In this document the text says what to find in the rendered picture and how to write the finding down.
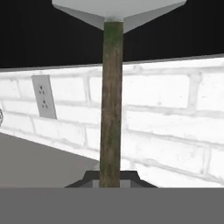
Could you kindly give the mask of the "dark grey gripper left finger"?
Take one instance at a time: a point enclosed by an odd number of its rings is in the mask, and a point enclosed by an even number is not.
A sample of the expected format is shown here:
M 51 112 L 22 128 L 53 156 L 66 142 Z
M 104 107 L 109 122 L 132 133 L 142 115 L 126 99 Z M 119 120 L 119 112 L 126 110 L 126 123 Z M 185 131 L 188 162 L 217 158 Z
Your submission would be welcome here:
M 66 188 L 92 188 L 93 181 L 99 179 L 99 171 L 86 171 L 83 178 L 67 185 Z

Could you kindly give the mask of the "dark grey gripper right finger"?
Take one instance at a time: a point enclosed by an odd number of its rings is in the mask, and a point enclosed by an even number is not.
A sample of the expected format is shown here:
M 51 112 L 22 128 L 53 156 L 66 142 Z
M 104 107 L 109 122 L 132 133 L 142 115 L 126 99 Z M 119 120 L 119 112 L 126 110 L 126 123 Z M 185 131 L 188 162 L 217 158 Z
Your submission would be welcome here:
M 156 188 L 155 185 L 140 179 L 137 171 L 120 171 L 120 187 L 121 188 Z

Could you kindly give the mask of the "wooden handled grey spatula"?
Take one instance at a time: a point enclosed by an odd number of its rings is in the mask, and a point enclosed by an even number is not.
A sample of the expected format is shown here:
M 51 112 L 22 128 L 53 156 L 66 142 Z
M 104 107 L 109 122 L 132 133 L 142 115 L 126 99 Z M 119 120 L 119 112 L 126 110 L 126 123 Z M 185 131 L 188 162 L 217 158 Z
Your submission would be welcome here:
M 187 0 L 52 0 L 52 6 L 103 30 L 99 187 L 120 185 L 123 35 Z

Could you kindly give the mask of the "grey wall power outlet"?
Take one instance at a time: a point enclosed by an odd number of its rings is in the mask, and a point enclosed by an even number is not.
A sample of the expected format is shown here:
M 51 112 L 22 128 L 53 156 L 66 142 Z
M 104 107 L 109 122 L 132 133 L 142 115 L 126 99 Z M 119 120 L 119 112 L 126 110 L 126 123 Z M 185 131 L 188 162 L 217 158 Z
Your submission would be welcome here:
M 57 119 L 49 75 L 31 77 L 40 117 Z

